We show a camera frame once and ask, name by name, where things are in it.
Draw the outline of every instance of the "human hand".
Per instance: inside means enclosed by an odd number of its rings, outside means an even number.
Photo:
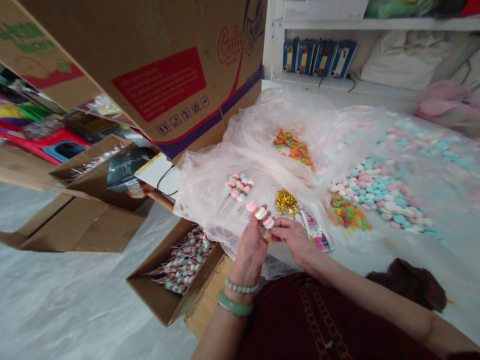
[[[228,276],[232,283],[252,287],[259,282],[269,244],[264,238],[265,232],[266,229],[263,227],[262,222],[257,220],[255,214],[252,213],[241,235],[235,261]],[[225,289],[225,294],[233,300],[232,296],[227,293],[227,289]]]
[[[293,261],[299,267],[305,269],[312,256],[321,256],[322,252],[309,239],[304,227],[296,221],[286,217],[279,217],[275,220],[275,226],[271,233],[282,238],[290,248]]]

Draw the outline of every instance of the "white bag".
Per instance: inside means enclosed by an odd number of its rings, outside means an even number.
[[[361,71],[362,80],[423,90],[451,53],[443,31],[384,31]]]

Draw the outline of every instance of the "shelf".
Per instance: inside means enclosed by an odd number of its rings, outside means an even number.
[[[375,97],[392,98],[399,100],[415,101],[415,97],[419,91],[409,90],[400,87],[393,87],[388,85],[376,84],[360,80],[353,76],[356,81],[355,88],[350,92],[355,94],[366,94]],[[321,77],[308,76],[305,74],[297,74],[293,72],[282,72],[275,76],[274,81],[282,83],[291,83],[305,86],[307,89],[317,89],[319,87]],[[342,92],[348,92],[354,87],[354,82],[350,79],[336,79],[332,77],[325,77],[321,81],[320,87],[322,89],[335,89]]]
[[[338,21],[279,21],[285,30],[445,30],[480,31],[479,17],[452,19],[401,18]]]

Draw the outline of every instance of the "cable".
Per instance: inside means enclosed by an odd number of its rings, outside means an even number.
[[[320,79],[320,83],[318,84],[318,87],[320,87],[320,85],[322,85],[322,81],[323,81],[323,79],[325,79],[325,75],[323,75],[323,76],[321,77],[321,79]]]
[[[346,75],[346,78],[353,81],[353,87],[352,87],[350,90],[347,91],[347,92],[349,93],[349,92],[351,92],[353,89],[355,89],[355,87],[357,86],[357,82],[355,81],[354,78],[352,78],[352,76],[351,76],[350,74],[347,74],[347,75]]]
[[[172,165],[170,166],[170,168],[169,168],[167,171],[165,171],[165,173],[161,176],[160,180],[158,180],[158,182],[156,183],[156,189],[157,189],[159,192],[161,192],[161,193],[163,194],[163,196],[166,196],[166,197],[167,197],[167,196],[172,196],[172,195],[174,195],[174,194],[176,194],[176,193],[179,192],[179,191],[177,190],[177,191],[172,192],[171,194],[165,194],[164,192],[162,192],[162,191],[159,189],[160,182],[164,179],[165,175],[167,175],[167,174],[169,173],[169,171],[172,170],[172,168],[173,168],[174,166],[175,166],[175,165],[172,164]]]

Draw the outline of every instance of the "floor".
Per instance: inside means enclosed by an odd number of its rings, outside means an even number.
[[[55,195],[0,183],[0,230],[18,229]],[[198,341],[183,321],[165,328],[125,282],[178,219],[154,204],[122,254],[0,244],[0,359],[189,359]]]

